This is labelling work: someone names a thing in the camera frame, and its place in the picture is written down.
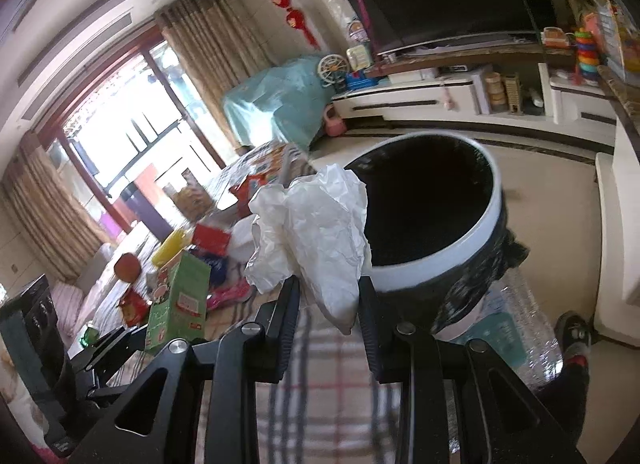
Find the green drink carton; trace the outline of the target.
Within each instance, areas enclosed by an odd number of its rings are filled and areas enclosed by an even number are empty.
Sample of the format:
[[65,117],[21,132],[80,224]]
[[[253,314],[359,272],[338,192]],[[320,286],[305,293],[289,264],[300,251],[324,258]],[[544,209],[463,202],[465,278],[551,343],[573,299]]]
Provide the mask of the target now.
[[157,354],[175,339],[204,337],[210,267],[186,250],[160,269],[152,293],[144,351]]

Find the white paper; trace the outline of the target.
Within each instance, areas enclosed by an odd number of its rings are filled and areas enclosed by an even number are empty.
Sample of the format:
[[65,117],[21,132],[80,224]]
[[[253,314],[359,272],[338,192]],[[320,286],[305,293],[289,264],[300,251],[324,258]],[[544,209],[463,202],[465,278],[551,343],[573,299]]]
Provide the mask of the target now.
[[371,262],[367,206],[366,184],[337,164],[288,187],[260,188],[248,205],[255,250],[246,279],[266,293],[296,276],[306,301],[348,335],[356,322],[358,281]]

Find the red snack wrapper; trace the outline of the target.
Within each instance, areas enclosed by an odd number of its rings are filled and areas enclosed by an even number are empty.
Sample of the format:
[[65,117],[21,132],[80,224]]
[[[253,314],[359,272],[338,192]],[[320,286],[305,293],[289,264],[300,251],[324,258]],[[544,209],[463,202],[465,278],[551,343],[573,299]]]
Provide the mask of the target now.
[[118,308],[122,314],[125,325],[128,328],[141,325],[141,323],[148,317],[150,304],[149,302],[134,291],[133,288],[128,288],[122,297],[118,301]]

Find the yellow foam fruit net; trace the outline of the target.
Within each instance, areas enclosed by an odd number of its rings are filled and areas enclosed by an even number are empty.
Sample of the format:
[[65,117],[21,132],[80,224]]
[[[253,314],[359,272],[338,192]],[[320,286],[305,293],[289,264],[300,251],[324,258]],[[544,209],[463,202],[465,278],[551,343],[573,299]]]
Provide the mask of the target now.
[[176,256],[182,249],[191,244],[192,229],[177,228],[163,241],[160,247],[153,253],[151,262],[154,267],[162,268],[171,258]]

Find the orange snack packet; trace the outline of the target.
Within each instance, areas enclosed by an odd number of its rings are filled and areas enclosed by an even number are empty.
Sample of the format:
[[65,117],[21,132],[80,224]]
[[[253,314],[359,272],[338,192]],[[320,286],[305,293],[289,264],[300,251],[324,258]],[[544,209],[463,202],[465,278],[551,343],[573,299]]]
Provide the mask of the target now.
[[231,195],[235,196],[238,204],[238,216],[240,218],[250,215],[250,208],[248,203],[253,195],[262,186],[266,186],[270,183],[270,176],[267,173],[250,174],[245,177],[240,184],[233,185],[229,188]]

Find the white-rimmed black trash bin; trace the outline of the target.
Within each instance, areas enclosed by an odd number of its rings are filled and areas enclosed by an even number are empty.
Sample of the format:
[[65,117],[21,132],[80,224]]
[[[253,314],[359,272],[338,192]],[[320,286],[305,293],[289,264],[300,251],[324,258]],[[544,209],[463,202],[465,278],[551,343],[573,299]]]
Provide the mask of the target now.
[[402,320],[437,333],[466,317],[526,260],[508,226],[495,157],[461,134],[388,139],[348,164],[366,186],[363,268]]

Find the plaid table cloth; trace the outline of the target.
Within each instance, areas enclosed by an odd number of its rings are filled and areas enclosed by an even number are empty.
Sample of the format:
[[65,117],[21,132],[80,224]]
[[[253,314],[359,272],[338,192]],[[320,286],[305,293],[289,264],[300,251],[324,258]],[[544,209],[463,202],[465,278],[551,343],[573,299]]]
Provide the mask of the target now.
[[256,386],[262,463],[393,463],[400,388],[371,374],[361,336],[300,308],[281,382]]

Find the beige curtain left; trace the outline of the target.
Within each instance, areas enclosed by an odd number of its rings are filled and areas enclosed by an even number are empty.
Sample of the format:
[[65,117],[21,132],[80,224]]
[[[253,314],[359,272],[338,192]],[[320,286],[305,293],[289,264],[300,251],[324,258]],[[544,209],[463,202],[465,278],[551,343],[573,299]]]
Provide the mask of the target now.
[[56,279],[76,281],[111,239],[64,186],[37,135],[26,133],[1,178],[1,199],[27,245]]

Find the beige curtain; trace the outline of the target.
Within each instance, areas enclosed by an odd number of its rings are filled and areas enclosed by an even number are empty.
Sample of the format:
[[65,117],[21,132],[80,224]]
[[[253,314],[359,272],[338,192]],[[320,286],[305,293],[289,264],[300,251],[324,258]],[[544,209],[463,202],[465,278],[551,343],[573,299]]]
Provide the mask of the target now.
[[111,239],[64,186],[37,135],[26,133],[1,178],[1,199],[27,245],[56,279],[76,281]]
[[274,65],[239,0],[175,0],[154,14],[160,34],[233,148],[244,145],[222,108],[224,94]]

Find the clear snack jar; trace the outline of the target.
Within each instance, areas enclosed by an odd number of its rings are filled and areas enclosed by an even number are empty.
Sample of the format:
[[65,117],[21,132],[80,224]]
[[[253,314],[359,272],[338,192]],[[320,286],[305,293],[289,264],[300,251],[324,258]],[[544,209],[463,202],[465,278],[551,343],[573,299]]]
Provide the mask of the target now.
[[196,180],[189,181],[171,197],[171,200],[191,223],[202,219],[214,207],[213,199]]

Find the children's picture book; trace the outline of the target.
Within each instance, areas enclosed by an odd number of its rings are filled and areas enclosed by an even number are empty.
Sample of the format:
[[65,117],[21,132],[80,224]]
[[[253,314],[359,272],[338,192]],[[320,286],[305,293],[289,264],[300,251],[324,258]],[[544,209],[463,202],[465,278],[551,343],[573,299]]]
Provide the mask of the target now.
[[218,210],[225,210],[240,201],[232,189],[240,187],[251,177],[260,176],[267,184],[283,187],[297,177],[314,174],[307,154],[295,143],[271,140],[256,147],[225,167],[207,191]]

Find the pink kettlebell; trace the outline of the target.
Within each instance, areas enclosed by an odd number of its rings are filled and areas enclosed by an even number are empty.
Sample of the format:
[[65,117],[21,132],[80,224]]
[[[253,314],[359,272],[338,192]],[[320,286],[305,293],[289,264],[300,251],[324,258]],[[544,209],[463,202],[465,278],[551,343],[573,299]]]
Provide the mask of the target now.
[[324,132],[330,137],[338,137],[346,133],[347,126],[344,120],[337,114],[333,104],[329,104],[323,110]]

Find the light blue covered furniture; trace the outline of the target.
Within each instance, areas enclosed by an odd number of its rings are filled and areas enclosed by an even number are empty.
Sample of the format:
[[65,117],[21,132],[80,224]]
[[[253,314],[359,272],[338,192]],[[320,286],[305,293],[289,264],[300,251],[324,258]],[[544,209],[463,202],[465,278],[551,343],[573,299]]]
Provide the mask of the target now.
[[242,146],[281,140],[307,151],[322,128],[333,91],[322,84],[318,56],[262,70],[222,97],[222,110]]

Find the white TV cabinet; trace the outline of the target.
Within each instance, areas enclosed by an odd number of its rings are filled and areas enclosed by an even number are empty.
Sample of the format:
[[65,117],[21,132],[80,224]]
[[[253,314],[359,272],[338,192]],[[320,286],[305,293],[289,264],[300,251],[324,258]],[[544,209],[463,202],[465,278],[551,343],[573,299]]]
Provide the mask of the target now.
[[551,87],[551,111],[494,112],[485,91],[483,68],[439,80],[390,83],[336,95],[332,104],[345,120],[379,120],[390,126],[442,127],[521,136],[611,154],[616,117],[601,91]]

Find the white ferris wheel toy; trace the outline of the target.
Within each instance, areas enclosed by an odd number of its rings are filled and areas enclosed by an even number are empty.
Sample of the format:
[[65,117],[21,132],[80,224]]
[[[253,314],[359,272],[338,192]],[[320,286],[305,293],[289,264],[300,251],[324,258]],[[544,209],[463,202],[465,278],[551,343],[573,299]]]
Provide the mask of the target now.
[[333,87],[335,91],[343,91],[346,87],[346,76],[349,73],[348,61],[339,54],[322,57],[317,66],[317,74],[325,87]]

